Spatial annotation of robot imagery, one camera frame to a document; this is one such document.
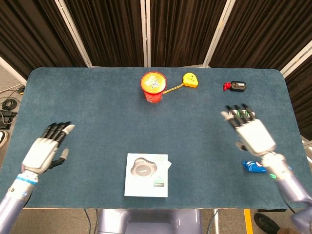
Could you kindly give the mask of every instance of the black curtain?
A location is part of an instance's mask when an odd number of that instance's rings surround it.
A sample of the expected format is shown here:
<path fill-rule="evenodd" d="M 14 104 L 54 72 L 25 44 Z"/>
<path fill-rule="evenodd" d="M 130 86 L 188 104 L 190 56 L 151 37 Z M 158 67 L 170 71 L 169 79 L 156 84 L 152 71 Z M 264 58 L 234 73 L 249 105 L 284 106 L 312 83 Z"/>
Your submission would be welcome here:
<path fill-rule="evenodd" d="M 151 0 L 152 67 L 204 62 L 226 0 Z"/>
<path fill-rule="evenodd" d="M 52 0 L 0 1 L 0 56 L 26 79 L 38 67 L 85 66 Z"/>
<path fill-rule="evenodd" d="M 285 79 L 302 136 L 312 140 L 312 56 Z"/>
<path fill-rule="evenodd" d="M 311 40 L 311 0 L 236 0 L 209 65 L 281 70 Z"/>
<path fill-rule="evenodd" d="M 143 67 L 140 0 L 66 0 L 92 65 Z"/>

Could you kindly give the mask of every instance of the red cup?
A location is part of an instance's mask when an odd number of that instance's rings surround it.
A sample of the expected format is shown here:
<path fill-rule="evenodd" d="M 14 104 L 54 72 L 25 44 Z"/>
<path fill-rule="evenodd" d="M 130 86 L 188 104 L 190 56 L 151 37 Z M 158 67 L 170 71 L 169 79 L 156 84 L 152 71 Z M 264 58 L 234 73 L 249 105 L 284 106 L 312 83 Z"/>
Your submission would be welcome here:
<path fill-rule="evenodd" d="M 166 88 L 166 78 L 159 72 L 148 72 L 141 79 L 141 88 L 146 100 L 158 103 L 162 99 L 162 93 Z"/>

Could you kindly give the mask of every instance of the floor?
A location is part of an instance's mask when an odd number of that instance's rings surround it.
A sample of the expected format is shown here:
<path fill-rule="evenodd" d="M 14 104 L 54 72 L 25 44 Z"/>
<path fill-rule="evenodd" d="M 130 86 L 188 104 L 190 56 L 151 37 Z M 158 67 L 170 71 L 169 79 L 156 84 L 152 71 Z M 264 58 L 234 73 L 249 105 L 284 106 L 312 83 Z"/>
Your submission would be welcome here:
<path fill-rule="evenodd" d="M 12 77 L 6 70 L 0 67 L 0 91 L 19 84 L 20 82 Z M 0 94 L 6 97 L 10 92 Z M 14 124 L 11 126 L 9 134 L 12 133 Z M 3 162 L 8 143 L 0 149 L 0 166 Z M 96 211 L 87 210 L 91 220 L 91 233 L 93 233 L 96 223 Z M 254 234 L 264 234 L 254 223 L 253 215 L 256 210 L 251 210 L 252 225 Z M 207 231 L 207 225 L 213 216 L 213 210 L 201 210 L 203 233 Z M 283 213 L 265 213 L 271 217 L 280 227 L 293 227 L 287 210 Z M 219 233 L 220 234 L 245 234 L 245 218 L 243 209 L 219 210 Z M 87 234 L 89 224 L 86 214 L 80 209 L 24 209 L 15 222 L 11 234 Z M 214 223 L 210 233 L 215 233 Z"/>

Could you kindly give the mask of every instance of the blue candy wrapper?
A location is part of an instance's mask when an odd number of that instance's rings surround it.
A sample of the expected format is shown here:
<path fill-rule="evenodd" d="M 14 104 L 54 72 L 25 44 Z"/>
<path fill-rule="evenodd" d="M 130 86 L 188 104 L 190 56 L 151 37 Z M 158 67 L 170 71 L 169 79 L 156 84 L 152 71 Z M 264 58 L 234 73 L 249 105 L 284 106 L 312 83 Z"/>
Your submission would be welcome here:
<path fill-rule="evenodd" d="M 247 171 L 252 172 L 252 173 L 254 172 L 266 173 L 267 172 L 265 167 L 256 161 L 248 161 L 248 162 L 242 161 L 242 164 L 244 165 Z"/>

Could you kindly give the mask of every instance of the shoe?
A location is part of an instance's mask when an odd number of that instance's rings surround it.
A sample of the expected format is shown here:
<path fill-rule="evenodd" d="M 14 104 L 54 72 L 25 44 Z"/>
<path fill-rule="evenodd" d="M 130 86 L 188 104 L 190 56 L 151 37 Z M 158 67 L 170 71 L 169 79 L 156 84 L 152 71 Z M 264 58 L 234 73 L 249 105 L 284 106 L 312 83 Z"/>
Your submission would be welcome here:
<path fill-rule="evenodd" d="M 0 148 L 5 144 L 8 139 L 8 133 L 5 131 L 0 131 Z"/>
<path fill-rule="evenodd" d="M 265 216 L 264 214 L 256 213 L 253 216 L 256 225 L 267 234 L 277 234 L 280 227 L 272 219 Z"/>

